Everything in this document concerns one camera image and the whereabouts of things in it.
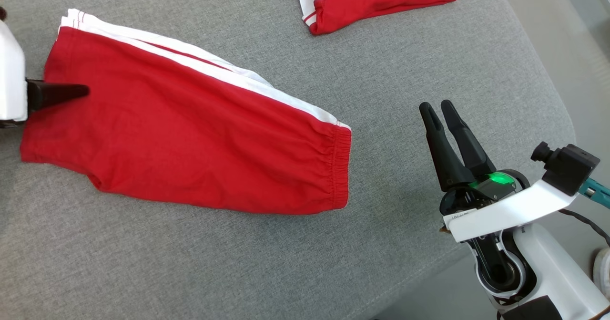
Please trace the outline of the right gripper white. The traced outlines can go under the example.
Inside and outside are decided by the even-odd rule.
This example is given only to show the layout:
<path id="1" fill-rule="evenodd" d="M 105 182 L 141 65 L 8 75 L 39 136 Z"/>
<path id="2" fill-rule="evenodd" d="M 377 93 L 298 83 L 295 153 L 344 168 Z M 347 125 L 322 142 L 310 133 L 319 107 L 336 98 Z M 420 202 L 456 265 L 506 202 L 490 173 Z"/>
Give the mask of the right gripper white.
<path id="1" fill-rule="evenodd" d="M 453 103 L 443 100 L 441 109 L 464 164 L 449 144 L 444 125 L 433 107 L 428 102 L 421 103 L 419 111 L 425 125 L 427 144 L 440 189 L 448 192 L 453 187 L 469 185 L 474 181 L 474 177 L 496 172 L 496 167 Z M 479 196 L 479 200 L 459 201 L 457 190 L 452 190 L 446 193 L 440 202 L 439 210 L 445 228 L 456 242 L 529 224 L 568 207 L 577 198 L 576 195 L 569 196 L 543 180 L 536 181 L 532 186 L 501 200 L 492 199 L 492 203 L 488 205 L 478 190 L 470 191 L 473 196 Z"/>

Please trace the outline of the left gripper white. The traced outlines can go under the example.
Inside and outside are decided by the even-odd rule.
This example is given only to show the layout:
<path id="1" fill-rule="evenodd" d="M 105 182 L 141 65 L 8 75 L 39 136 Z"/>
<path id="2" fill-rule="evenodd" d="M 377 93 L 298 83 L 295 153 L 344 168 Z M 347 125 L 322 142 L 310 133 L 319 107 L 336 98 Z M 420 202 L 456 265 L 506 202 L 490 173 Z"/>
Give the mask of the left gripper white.
<path id="1" fill-rule="evenodd" d="M 85 97 L 87 85 L 46 83 L 25 77 L 24 52 L 5 22 L 0 23 L 0 126 L 15 127 L 28 114 Z"/>

